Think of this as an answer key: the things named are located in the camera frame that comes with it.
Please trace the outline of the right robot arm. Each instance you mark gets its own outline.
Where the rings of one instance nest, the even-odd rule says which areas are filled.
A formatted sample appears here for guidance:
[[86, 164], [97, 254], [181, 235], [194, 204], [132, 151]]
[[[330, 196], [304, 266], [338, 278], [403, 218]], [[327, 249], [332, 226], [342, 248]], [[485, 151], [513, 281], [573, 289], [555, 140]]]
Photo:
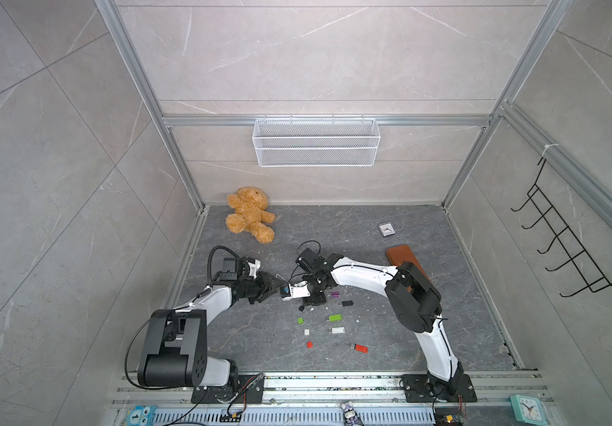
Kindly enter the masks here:
[[325, 258], [309, 248], [296, 263], [302, 269], [301, 278], [280, 289], [282, 298], [300, 299], [304, 306], [322, 305], [327, 301], [326, 291], [337, 286], [385, 296], [401, 325], [414, 332], [430, 379], [455, 387], [463, 369], [444, 330], [440, 293], [420, 268], [410, 262], [375, 266], [337, 254]]

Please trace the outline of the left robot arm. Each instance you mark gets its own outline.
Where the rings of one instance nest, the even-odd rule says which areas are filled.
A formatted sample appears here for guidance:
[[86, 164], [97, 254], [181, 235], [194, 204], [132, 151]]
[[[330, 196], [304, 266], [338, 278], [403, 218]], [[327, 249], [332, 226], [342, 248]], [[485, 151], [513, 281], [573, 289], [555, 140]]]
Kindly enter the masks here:
[[208, 325], [238, 301], [262, 303], [288, 284], [261, 265], [226, 246], [212, 248], [205, 288], [184, 305], [155, 311], [141, 326], [146, 335], [137, 378], [129, 383], [146, 391], [207, 387], [237, 392], [240, 377], [235, 362], [208, 355]]

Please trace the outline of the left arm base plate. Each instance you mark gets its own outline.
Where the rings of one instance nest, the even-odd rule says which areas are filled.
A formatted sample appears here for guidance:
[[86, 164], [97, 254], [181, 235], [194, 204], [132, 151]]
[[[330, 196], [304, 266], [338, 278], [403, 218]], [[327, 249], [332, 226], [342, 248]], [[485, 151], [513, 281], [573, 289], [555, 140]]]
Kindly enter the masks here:
[[192, 394], [193, 404], [230, 404], [243, 391], [234, 404], [259, 404], [263, 400], [265, 374], [231, 374], [228, 385], [222, 387], [197, 387]]

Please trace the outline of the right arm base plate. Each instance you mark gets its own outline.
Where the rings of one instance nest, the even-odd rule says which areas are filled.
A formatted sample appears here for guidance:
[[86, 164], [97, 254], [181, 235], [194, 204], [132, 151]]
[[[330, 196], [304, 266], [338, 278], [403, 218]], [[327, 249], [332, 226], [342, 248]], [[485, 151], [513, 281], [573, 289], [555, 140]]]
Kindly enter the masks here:
[[471, 378], [458, 373], [446, 382], [432, 375], [403, 375], [399, 381], [405, 400], [409, 403], [430, 403], [446, 401], [450, 403], [473, 403], [477, 395]]

